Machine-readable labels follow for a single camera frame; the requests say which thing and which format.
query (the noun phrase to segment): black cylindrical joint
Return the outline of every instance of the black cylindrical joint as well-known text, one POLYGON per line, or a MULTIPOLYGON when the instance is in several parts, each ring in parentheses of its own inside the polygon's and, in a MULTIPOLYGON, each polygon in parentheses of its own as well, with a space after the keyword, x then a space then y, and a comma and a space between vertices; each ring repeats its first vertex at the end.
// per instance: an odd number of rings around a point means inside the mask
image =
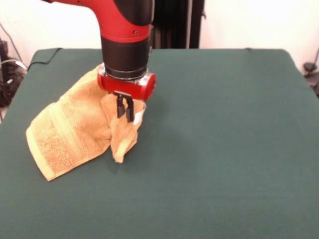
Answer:
POLYGON ((133 80, 147 71, 150 38, 133 43, 113 42, 102 37, 106 73, 114 78, 133 80))

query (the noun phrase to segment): orange towel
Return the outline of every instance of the orange towel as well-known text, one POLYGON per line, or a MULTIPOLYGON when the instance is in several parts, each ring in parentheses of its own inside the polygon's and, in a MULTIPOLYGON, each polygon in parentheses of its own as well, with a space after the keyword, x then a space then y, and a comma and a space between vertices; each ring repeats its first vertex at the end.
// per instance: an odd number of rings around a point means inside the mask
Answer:
POLYGON ((47 181, 100 156, 111 147, 123 163, 137 143, 145 104, 134 100, 134 122, 118 119, 116 96, 101 90, 98 67, 85 74, 57 102, 43 109, 26 130, 29 150, 47 181))

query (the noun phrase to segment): power cord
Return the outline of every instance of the power cord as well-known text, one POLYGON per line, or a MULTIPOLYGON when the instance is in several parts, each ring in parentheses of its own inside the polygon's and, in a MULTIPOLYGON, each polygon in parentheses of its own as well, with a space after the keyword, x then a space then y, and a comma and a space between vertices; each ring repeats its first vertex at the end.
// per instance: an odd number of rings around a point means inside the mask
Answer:
POLYGON ((9 37, 9 39, 10 39, 10 41, 11 41, 11 43, 12 43, 12 45, 13 45, 13 47, 14 47, 14 49, 15 49, 15 51, 16 51, 18 57, 19 57, 19 60, 22 62, 22 58, 21 58, 21 56, 20 56, 20 54, 19 54, 19 52, 18 52, 18 50, 17 50, 17 48, 16 48, 16 46, 15 46, 15 44, 14 44, 14 42, 13 42, 11 36, 10 36, 9 33, 5 30, 5 28, 2 26, 1 22, 0 22, 0 27, 1 27, 2 30, 5 32, 5 34, 9 37))
POLYGON ((305 75, 305 77, 309 77, 310 74, 317 69, 317 61, 318 61, 318 57, 319 57, 319 48, 317 49, 317 54, 316 54, 316 57, 315 57, 315 60, 313 63, 311 62, 306 62, 304 64, 304 70, 307 72, 307 74, 305 75))

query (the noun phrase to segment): white wall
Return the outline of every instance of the white wall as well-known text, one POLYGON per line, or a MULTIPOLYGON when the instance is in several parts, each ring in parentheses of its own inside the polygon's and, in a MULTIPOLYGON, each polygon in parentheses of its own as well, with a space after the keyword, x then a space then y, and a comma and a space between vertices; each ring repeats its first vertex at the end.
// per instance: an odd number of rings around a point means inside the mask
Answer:
MULTIPOLYGON (((0 0, 0 22, 25 64, 38 49, 101 47, 95 15, 84 7, 40 0, 0 0)), ((0 36, 8 40, 1 29, 0 36)), ((14 49, 11 45, 9 48, 15 57, 14 49)))
MULTIPOLYGON (((205 0, 201 48, 282 48, 301 70, 319 46, 318 0, 205 0)), ((40 0, 0 0, 0 22, 28 64, 38 49, 99 48, 91 10, 40 0)), ((0 36, 7 38, 0 29, 0 36)))
POLYGON ((319 47, 319 0, 205 0, 201 48, 281 48, 302 71, 319 47))

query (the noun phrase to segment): cable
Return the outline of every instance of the cable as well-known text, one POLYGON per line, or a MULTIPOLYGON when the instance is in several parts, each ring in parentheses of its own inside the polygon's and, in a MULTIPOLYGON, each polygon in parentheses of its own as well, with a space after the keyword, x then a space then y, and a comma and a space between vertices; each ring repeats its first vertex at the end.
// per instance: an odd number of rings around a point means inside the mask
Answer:
POLYGON ((5 60, 5 61, 1 61, 1 64, 5 64, 5 63, 8 63, 8 62, 16 62, 15 59, 9 59, 9 60, 5 60))
POLYGON ((313 66, 308 70, 308 73, 305 75, 306 77, 308 77, 316 69, 316 62, 318 61, 318 57, 319 57, 319 48, 317 49, 317 54, 316 54, 316 58, 314 60, 313 66))
POLYGON ((8 59, 8 60, 5 60, 5 61, 2 61, 1 65, 5 64, 5 63, 9 63, 9 62, 15 63, 17 66, 25 69, 26 71, 28 70, 28 68, 22 62, 20 62, 18 60, 15 60, 15 59, 8 59))
POLYGON ((9 39, 10 39, 10 41, 11 41, 11 43, 12 43, 12 45, 13 45, 13 47, 14 47, 14 49, 15 49, 15 51, 16 51, 18 57, 19 57, 19 60, 22 62, 21 56, 20 56, 20 54, 19 54, 19 52, 18 52, 18 50, 17 50, 17 48, 16 48, 16 46, 15 46, 15 44, 14 44, 12 38, 11 38, 11 36, 10 36, 9 33, 5 30, 5 28, 2 26, 1 22, 0 22, 0 27, 1 27, 2 30, 5 32, 5 34, 9 37, 9 39))

